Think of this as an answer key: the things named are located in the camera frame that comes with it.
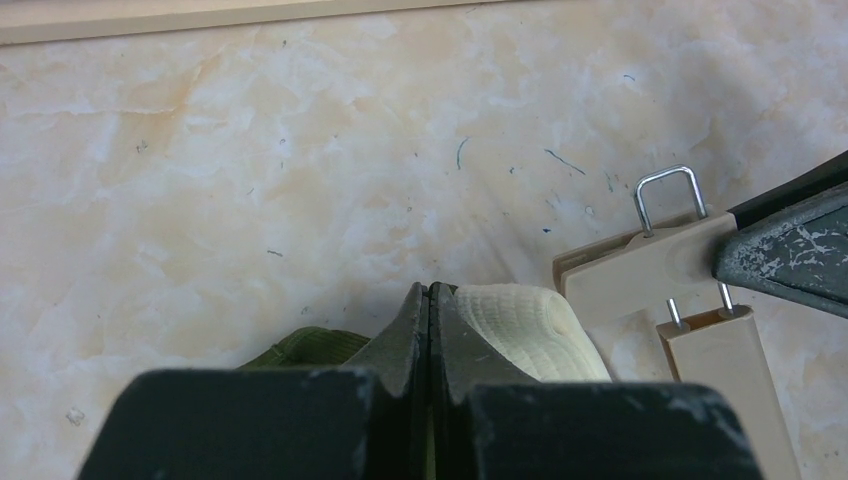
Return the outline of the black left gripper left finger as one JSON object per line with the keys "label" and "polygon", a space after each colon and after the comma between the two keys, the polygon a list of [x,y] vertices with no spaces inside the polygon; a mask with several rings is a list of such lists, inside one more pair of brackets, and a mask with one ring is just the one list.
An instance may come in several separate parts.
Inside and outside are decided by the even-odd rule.
{"label": "black left gripper left finger", "polygon": [[160,369],[114,402],[82,479],[422,479],[429,292],[341,366]]}

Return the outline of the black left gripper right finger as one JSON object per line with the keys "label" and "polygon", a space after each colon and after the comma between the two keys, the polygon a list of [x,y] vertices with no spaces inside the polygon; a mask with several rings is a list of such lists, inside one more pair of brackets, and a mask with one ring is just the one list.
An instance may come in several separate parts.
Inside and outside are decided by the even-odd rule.
{"label": "black left gripper right finger", "polygon": [[741,424],[696,384],[542,383],[429,293],[433,479],[758,479]]}

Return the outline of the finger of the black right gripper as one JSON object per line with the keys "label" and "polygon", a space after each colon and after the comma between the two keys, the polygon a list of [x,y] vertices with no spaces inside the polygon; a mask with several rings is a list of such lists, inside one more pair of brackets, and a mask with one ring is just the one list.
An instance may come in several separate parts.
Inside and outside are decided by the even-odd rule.
{"label": "finger of the black right gripper", "polygon": [[739,230],[847,181],[847,152],[731,209]]}
{"label": "finger of the black right gripper", "polygon": [[847,201],[796,205],[733,235],[714,277],[842,318],[847,316]]}

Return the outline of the green underwear with cream waistband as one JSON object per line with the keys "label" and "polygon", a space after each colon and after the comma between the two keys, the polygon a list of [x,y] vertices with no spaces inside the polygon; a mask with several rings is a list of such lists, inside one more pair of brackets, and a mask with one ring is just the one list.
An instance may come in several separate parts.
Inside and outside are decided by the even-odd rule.
{"label": "green underwear with cream waistband", "polygon": [[[607,382],[611,375],[567,300],[518,284],[461,285],[459,317],[506,360],[541,382]],[[338,366],[377,341],[354,332],[308,326],[242,367]]]}

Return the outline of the beige clip hanger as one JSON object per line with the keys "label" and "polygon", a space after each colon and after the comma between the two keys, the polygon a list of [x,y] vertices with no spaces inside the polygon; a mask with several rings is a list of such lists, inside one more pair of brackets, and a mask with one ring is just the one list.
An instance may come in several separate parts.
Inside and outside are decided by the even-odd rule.
{"label": "beige clip hanger", "polygon": [[[694,211],[653,224],[643,190],[674,174],[687,178]],[[557,256],[552,267],[557,291],[584,327],[666,303],[671,319],[656,330],[673,379],[724,396],[765,478],[799,478],[754,311],[734,303],[727,284],[711,272],[711,258],[736,232],[736,220],[708,210],[696,174],[685,165],[641,178],[633,198],[640,229]]]}

